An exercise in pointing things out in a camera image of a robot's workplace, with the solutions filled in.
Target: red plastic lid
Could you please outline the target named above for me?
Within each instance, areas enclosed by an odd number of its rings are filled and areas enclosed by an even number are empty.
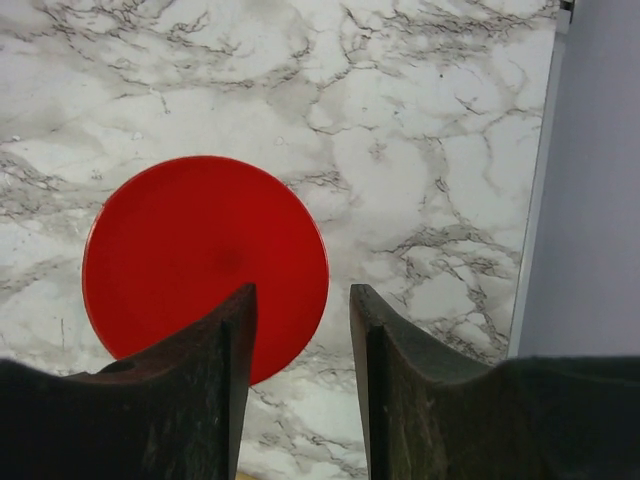
[[[293,192],[229,158],[180,158],[136,175],[105,203],[84,254],[87,313],[118,359],[200,319],[248,282],[258,286],[256,384],[311,340],[329,267]]]

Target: white marble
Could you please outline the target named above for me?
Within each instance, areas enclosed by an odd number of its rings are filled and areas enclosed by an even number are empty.
[[[348,326],[370,283],[486,361],[505,351],[553,40],[549,0],[3,0],[0,355],[110,361],[80,266],[102,202],[189,154],[257,165],[319,223],[321,326],[252,389],[241,465],[362,479]]]

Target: marble countertop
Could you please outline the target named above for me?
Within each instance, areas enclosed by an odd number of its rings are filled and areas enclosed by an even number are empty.
[[[241,466],[363,479],[351,283],[487,362],[508,341],[548,65],[549,0],[4,0],[0,355],[111,358],[84,311],[91,223],[126,179],[192,154],[278,176],[307,205],[329,301],[250,392]]]

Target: red circle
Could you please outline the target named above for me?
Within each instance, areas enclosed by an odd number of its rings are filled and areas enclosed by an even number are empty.
[[[222,157],[170,160],[116,190],[93,224],[82,266],[89,319],[118,359],[198,320],[249,282],[258,287],[253,385],[311,340],[329,267],[293,192]]]

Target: dark gray wall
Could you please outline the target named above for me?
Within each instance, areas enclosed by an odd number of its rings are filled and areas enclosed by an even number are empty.
[[[576,5],[510,354],[640,353],[639,25],[639,0]]]

